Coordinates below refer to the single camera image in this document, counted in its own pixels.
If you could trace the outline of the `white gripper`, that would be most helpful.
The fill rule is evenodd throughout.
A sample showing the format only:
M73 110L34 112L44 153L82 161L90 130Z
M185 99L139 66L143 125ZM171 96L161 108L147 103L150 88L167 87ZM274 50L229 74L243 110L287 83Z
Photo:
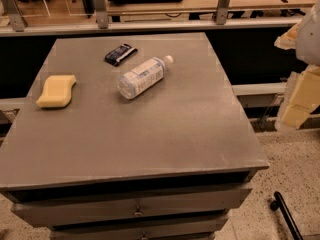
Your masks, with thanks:
M304 16L300 26L292 26L276 39L274 46L283 50L296 48L299 60L313 64L302 73L290 74L277 114L277 130L296 130L320 106L320 1Z

